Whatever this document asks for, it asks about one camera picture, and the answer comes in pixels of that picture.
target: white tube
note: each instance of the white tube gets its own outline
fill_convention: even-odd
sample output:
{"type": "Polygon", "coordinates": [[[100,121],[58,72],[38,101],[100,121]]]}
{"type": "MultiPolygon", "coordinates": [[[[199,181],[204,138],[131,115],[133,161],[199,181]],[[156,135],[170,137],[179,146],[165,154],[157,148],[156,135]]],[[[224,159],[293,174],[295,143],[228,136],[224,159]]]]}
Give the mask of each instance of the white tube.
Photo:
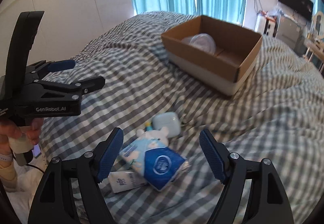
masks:
{"type": "Polygon", "coordinates": [[[114,193],[131,190],[147,184],[147,181],[132,170],[110,172],[108,176],[114,193]]]}

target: television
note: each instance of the television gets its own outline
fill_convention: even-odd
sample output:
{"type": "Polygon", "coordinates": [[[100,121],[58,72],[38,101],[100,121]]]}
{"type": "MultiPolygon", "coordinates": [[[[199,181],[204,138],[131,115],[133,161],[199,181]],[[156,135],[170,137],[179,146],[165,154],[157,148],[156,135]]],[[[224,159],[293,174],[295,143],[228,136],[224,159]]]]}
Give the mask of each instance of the television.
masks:
{"type": "Polygon", "coordinates": [[[310,0],[279,0],[280,3],[288,6],[299,15],[312,21],[314,4],[310,0]]]}

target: clear plastic container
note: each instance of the clear plastic container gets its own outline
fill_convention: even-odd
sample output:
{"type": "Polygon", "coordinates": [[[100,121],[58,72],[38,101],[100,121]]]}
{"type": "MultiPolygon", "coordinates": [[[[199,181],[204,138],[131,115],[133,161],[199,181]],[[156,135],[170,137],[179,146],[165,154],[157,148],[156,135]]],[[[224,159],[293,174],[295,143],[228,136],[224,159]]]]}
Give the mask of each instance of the clear plastic container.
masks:
{"type": "Polygon", "coordinates": [[[206,33],[197,34],[193,37],[186,37],[182,40],[182,42],[210,54],[214,54],[216,52],[216,44],[214,39],[206,33]]]}

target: blue package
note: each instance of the blue package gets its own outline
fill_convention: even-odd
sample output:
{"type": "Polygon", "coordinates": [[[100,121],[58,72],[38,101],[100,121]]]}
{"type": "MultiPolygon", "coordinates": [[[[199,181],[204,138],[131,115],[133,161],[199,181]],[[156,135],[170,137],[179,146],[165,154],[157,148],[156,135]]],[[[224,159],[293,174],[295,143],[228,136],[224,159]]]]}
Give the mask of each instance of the blue package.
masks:
{"type": "Polygon", "coordinates": [[[138,130],[138,138],[119,154],[156,190],[161,191],[174,180],[187,161],[167,147],[168,129],[138,130]]]}

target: cardboard box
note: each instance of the cardboard box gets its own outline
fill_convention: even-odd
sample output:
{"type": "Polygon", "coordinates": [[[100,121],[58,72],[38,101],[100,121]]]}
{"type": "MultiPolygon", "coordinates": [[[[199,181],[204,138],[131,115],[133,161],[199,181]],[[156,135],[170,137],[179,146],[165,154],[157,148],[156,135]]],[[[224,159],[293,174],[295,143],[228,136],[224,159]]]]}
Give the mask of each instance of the cardboard box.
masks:
{"type": "Polygon", "coordinates": [[[170,61],[226,95],[235,94],[251,73],[262,44],[262,35],[207,16],[175,26],[161,38],[170,61]],[[181,42],[199,33],[214,39],[215,54],[181,42]]]}

